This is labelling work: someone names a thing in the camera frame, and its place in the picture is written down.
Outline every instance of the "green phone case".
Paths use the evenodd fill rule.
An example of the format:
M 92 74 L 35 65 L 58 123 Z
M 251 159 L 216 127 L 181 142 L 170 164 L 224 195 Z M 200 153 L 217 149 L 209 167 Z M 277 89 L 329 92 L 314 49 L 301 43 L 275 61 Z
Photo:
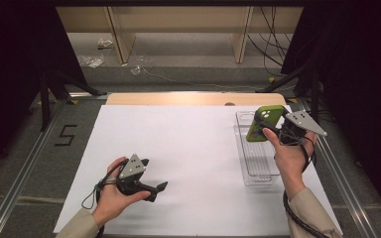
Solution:
M 255 117 L 250 125 L 249 132 L 246 135 L 248 142 L 265 142 L 267 139 L 262 133 L 259 120 L 276 127 L 280 117 L 283 115 L 284 108 L 281 105 L 262 106 L 255 112 Z

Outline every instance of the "clear plastic tray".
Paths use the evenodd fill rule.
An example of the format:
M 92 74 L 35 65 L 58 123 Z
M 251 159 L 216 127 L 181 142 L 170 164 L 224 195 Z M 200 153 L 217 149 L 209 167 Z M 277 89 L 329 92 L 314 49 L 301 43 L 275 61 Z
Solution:
M 236 113 L 236 141 L 243 181 L 246 185 L 272 185 L 280 175 L 275 165 L 275 150 L 270 142 L 247 142 L 246 135 L 255 112 Z

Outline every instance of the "floor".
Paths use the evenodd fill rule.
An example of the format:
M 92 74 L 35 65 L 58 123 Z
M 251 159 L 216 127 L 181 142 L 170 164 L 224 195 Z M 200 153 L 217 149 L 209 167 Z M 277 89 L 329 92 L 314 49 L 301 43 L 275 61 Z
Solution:
M 250 35 L 262 50 L 266 44 L 259 35 Z M 291 36 L 278 36 L 286 48 Z M 128 63 L 120 63 L 113 49 L 98 50 L 99 40 L 111 41 L 109 34 L 69 34 L 78 61 L 87 82 L 101 91 L 240 91 L 253 92 L 255 88 L 270 85 L 270 80 L 281 78 L 280 66 L 264 57 L 250 41 L 246 46 L 243 63 L 235 63 L 229 36 L 226 34 L 139 34 Z M 277 48 L 269 46 L 272 59 L 280 62 Z M 103 60 L 96 68 L 90 60 Z M 292 98 L 291 82 L 276 92 Z M 70 92 L 80 91 L 74 86 Z M 41 107 L 39 97 L 31 106 L 31 114 L 15 135 L 8 148 L 8 156 L 0 159 L 0 205 L 13 182 L 18 179 L 24 163 L 33 167 L 19 187 L 11 212 L 3 221 L 0 237 L 54 237 L 53 228 L 58 220 L 64 199 L 69 191 L 87 140 L 104 98 L 78 98 L 70 103 L 55 102 L 52 110 L 55 121 L 48 134 L 40 133 Z M 298 109 L 300 103 L 291 103 Z M 329 136 L 326 138 L 342 175 L 347 179 L 355 199 L 369 218 L 372 235 L 365 236 L 364 224 L 353 217 L 340 187 L 324 155 L 318 154 L 317 172 L 339 221 L 345 237 L 381 237 L 381 198 L 364 171 L 355 163 L 343 133 L 326 105 L 320 104 L 320 123 Z M 71 146 L 61 131 L 74 134 Z M 39 151 L 37 139 L 44 137 Z

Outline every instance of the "metal frame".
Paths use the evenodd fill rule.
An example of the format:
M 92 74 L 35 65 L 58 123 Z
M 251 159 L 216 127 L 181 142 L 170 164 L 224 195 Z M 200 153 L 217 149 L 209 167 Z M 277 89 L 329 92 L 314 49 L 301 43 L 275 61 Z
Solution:
M 52 133 L 53 126 L 55 122 L 58 120 L 61 111 L 63 110 L 66 102 L 58 101 L 56 104 L 56 108 L 54 110 L 54 115 L 52 120 L 50 121 L 46 130 L 41 131 L 39 137 L 33 146 L 29 156 L 27 157 L 26 162 L 21 167 L 17 177 L 11 185 L 11 188 L 5 195 L 1 205 L 0 205 L 0 233 L 3 230 L 11 212 L 17 202 L 17 199 L 23 190 L 31 172 L 33 171 L 38 159 L 40 158 L 42 151 L 49 139 L 49 136 Z
M 310 110 L 310 107 L 304 98 L 298 98 L 298 102 L 302 110 Z M 361 237 L 377 237 L 367 212 L 363 209 L 359 199 L 351 188 L 351 185 L 339 166 L 336 157 L 332 153 L 326 138 L 318 137 L 317 146 L 323 155 L 332 178 L 335 181 L 355 224 L 357 225 Z

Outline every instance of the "white table surface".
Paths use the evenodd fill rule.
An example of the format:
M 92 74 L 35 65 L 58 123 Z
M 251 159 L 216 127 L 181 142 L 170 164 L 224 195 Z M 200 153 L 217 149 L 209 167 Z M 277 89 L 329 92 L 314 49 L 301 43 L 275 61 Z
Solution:
M 235 113 L 258 108 L 102 106 L 55 232 L 81 208 L 108 165 L 137 154 L 150 160 L 142 183 L 169 184 L 155 202 L 139 201 L 108 222 L 105 234 L 288 235 L 281 179 L 267 186 L 243 183 Z M 304 172 L 304 180 L 338 224 L 313 166 Z

